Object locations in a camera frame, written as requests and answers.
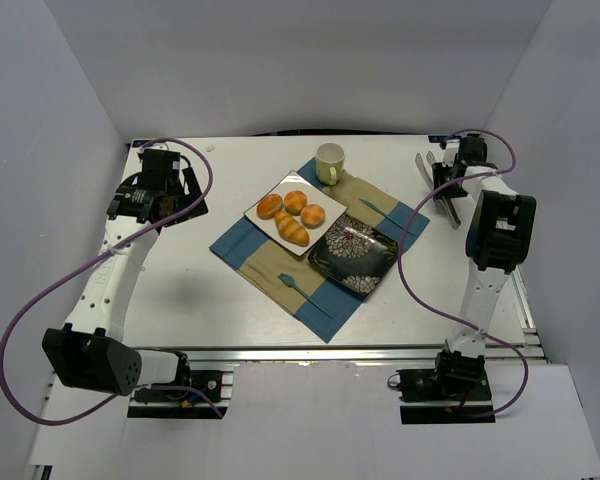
white square plate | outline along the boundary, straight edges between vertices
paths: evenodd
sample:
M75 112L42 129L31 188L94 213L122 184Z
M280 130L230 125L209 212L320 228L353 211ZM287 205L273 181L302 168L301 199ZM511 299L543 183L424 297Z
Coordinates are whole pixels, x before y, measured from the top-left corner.
M311 249L311 247L313 247L313 245L320 239L320 237L322 237L327 230L329 230L329 227L333 225L338 217L347 211L347 207L326 196L293 170L266 195L269 193L277 193L284 200L284 196L294 190L300 190L307 196L307 205L316 203L324 208L325 211L324 222L322 222L320 226L316 228L307 228L307 232L309 232L309 245L306 247L301 247L300 245L296 245L295 243L291 243L282 238L278 233L278 227L276 227L276 221L273 218L269 220L263 220L258 216L256 208L258 207L260 200L258 200L253 207L244 212L244 216L247 217L256 227L269 235L269 238L278 242L291 253L301 256L307 253L309 249ZM295 218L300 225L302 225L300 215L294 215L293 218Z

white mug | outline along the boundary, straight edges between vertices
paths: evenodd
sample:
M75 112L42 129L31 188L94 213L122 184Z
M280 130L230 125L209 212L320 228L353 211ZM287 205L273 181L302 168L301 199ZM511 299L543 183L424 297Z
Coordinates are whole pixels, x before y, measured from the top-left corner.
M337 143L325 143L316 150L316 175L325 185L335 185L342 178L344 149Z

bread roll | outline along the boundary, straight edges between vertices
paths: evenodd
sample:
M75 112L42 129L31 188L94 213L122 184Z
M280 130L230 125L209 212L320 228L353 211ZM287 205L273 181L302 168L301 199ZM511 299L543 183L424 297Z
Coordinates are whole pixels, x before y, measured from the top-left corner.
M307 196L300 190L294 190L284 196L284 208L293 215L298 215L306 204Z
M282 211L276 212L274 218L282 238L301 247L309 245L309 232L295 218Z
M324 208L322 208L320 205L316 205L315 203L304 207L302 209L302 213L300 214L302 223L309 228L320 225L324 221L324 216Z
M273 218L273 214L282 210L282 197L277 193L270 193L258 203L258 216L263 220Z

white wall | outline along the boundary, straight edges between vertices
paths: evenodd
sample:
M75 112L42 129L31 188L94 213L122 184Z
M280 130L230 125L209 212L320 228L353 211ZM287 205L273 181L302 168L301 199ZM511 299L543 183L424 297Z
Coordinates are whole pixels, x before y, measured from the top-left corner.
M46 0L124 139L486 123L549 0Z
M29 298L94 254L124 146L42 0L0 0L0 336ZM39 413L41 348L80 282L24 318L7 350L17 396ZM0 392L0 479L20 478L35 427Z
M514 186L538 199L531 308L600 455L600 1L553 2L488 127L519 154Z

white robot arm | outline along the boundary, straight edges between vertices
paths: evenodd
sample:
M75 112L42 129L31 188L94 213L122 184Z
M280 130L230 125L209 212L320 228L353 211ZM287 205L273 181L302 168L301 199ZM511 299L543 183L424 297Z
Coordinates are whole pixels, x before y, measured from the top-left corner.
M465 175L493 171L491 167L468 167ZM511 190L499 176L474 178L463 182L462 188L476 202L480 201L483 191L495 192L515 201L518 194ZM473 258L469 258L469 278L464 292L460 318L468 319L471 323L488 332L493 312L498 303L502 288L511 276L510 271L502 268L487 267L481 270ZM461 324L456 324L451 336L446 341L449 350L459 351L465 357L478 358L485 353L485 338L476 330Z
M476 209L467 234L465 253L469 258L469 278L460 307L460 318L475 325L474 330L458 323L436 359L433 396L453 397L470 391L484 376L485 339L502 288L511 272L529 251L536 201L510 189L495 175L497 167L487 162L484 139L469 135L442 143L444 157L435 162L429 152L433 178L429 177L422 157L416 165L425 182L437 189L447 182L474 174L491 174L454 183L435 197L451 226L460 219L451 200L471 195Z
M42 347L66 386L129 395L138 385L183 385L189 378L186 356L136 350L122 343L127 307L142 264L155 244L153 230L113 249L120 240L191 205L200 187L191 166L180 182L180 154L144 150L142 171L126 179L109 205L102 250L113 255L91 272L87 285L61 330L47 329ZM207 213L201 202L167 226Z

